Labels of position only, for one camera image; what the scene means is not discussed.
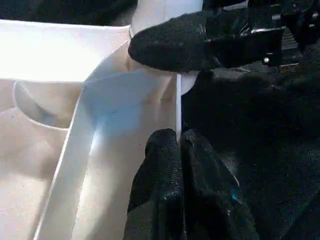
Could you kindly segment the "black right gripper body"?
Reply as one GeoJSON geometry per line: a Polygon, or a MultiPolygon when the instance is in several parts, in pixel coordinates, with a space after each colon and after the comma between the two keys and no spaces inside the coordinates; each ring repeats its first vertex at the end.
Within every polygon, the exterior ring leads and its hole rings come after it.
{"type": "Polygon", "coordinates": [[[206,58],[214,67],[293,65],[320,38],[320,2],[250,0],[246,8],[212,12],[205,33],[206,58]]]}

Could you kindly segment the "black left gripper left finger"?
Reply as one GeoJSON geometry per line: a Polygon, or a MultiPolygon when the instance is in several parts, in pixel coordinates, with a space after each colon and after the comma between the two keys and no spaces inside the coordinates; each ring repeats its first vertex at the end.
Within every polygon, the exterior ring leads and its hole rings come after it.
{"type": "Polygon", "coordinates": [[[185,240],[184,181],[176,132],[153,132],[144,161],[132,181],[127,239],[185,240]]]}

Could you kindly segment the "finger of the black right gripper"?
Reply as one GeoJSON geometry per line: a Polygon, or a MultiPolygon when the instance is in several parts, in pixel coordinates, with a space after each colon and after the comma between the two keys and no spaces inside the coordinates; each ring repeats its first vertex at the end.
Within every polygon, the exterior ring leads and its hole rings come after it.
{"type": "Polygon", "coordinates": [[[187,73],[235,67],[235,22],[240,10],[202,10],[146,28],[131,39],[128,54],[150,68],[187,73]]]}

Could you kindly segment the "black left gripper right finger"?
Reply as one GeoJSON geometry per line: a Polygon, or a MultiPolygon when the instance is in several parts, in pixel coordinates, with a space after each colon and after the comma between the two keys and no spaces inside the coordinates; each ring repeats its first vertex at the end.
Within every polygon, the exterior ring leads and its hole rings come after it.
{"type": "Polygon", "coordinates": [[[180,146],[188,239],[258,240],[243,192],[209,141],[189,129],[180,146]]]}

